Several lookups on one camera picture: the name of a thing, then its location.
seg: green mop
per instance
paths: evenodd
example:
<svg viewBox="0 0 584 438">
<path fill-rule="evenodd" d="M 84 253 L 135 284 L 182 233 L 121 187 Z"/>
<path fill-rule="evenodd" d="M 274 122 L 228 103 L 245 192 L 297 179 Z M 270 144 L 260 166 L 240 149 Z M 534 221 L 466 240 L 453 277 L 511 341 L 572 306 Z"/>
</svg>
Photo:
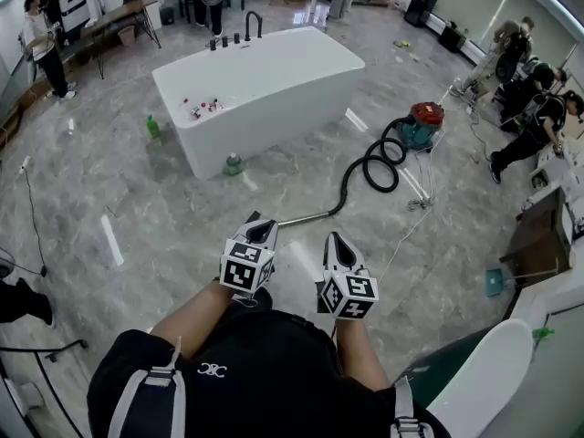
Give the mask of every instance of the green mop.
<svg viewBox="0 0 584 438">
<path fill-rule="evenodd" d="M 543 276 L 545 274 L 557 274 L 559 269 L 558 259 L 556 258 L 556 269 L 549 271 L 540 271 L 538 273 L 524 274 L 521 276 L 504 277 L 503 269 L 487 269 L 485 273 L 485 292 L 487 297 L 498 296 L 503 292 L 506 281 L 513 281 L 520 277 Z M 522 287 L 523 284 L 517 284 L 516 287 Z"/>
</svg>

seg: black shirt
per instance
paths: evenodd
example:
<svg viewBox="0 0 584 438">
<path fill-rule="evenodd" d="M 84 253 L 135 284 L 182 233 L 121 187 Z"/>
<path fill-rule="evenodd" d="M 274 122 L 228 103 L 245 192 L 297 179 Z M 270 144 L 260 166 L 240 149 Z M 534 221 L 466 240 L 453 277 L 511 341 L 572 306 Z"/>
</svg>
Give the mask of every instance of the black shirt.
<svg viewBox="0 0 584 438">
<path fill-rule="evenodd" d="M 179 358 L 186 387 L 186 436 L 227 433 L 389 436 L 395 390 L 373 392 L 339 372 L 323 331 L 317 334 L 277 311 L 239 317 L 217 329 L 191 360 Z M 174 346 L 141 331 L 122 333 L 100 363 L 88 393 L 94 438 L 108 435 L 111 416 L 132 373 L 167 365 Z M 207 374 L 210 365 L 215 374 Z M 414 404 L 436 438 L 448 432 Z"/>
<path fill-rule="evenodd" d="M 554 84 L 554 70 L 547 63 L 538 64 L 531 75 L 527 77 L 528 82 L 539 81 L 541 87 L 545 90 L 549 90 Z"/>
<path fill-rule="evenodd" d="M 554 132 L 564 128 L 564 123 L 566 123 L 566 102 L 563 98 L 554 94 L 547 95 L 541 107 L 537 109 L 533 119 L 527 125 L 533 137 L 544 144 L 549 143 L 548 134 L 544 130 L 544 121 L 547 117 L 554 121 L 552 129 Z"/>
</svg>

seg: green bottle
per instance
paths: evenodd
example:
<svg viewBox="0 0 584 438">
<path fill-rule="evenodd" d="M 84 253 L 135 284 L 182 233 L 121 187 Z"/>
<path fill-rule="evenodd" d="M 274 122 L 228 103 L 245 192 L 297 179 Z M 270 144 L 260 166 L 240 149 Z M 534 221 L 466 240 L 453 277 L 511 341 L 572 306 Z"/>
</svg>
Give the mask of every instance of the green bottle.
<svg viewBox="0 0 584 438">
<path fill-rule="evenodd" d="M 150 136 L 152 136 L 153 139 L 161 137 L 161 129 L 158 126 L 158 121 L 154 120 L 152 115 L 148 116 L 148 120 L 146 120 L 146 127 L 148 128 Z"/>
<path fill-rule="evenodd" d="M 539 328 L 533 330 L 534 340 L 543 340 L 554 334 L 556 331 L 550 328 Z"/>
<path fill-rule="evenodd" d="M 227 176 L 237 175 L 244 171 L 244 163 L 241 158 L 232 152 L 229 154 L 225 166 L 223 168 L 223 173 Z"/>
</svg>

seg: backpack strap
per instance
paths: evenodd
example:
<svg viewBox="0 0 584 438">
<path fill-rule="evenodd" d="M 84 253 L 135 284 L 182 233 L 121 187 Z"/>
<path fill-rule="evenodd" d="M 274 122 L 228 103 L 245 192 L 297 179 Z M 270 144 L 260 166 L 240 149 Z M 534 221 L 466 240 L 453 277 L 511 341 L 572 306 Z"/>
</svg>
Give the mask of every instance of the backpack strap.
<svg viewBox="0 0 584 438">
<path fill-rule="evenodd" d="M 432 428 L 413 417 L 413 397 L 408 377 L 403 376 L 393 384 L 395 389 L 395 422 L 391 438 L 433 438 Z"/>
<path fill-rule="evenodd" d="M 179 338 L 168 365 L 131 375 L 111 417 L 108 438 L 140 437 L 144 431 L 156 431 L 161 438 L 184 438 L 186 389 L 183 375 L 175 369 L 180 353 Z"/>
</svg>

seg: bathtub faucet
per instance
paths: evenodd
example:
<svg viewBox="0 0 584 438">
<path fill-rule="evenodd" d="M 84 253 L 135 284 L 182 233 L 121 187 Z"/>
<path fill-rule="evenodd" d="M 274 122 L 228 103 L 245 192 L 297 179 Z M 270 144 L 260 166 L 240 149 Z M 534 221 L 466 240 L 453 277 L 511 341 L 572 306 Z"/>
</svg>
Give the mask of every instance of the bathtub faucet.
<svg viewBox="0 0 584 438">
<path fill-rule="evenodd" d="M 245 42 L 249 42 L 251 39 L 249 38 L 249 16 L 254 15 L 257 18 L 257 37 L 261 38 L 262 36 L 262 21 L 264 19 L 255 11 L 248 11 L 247 15 L 245 16 Z"/>
</svg>

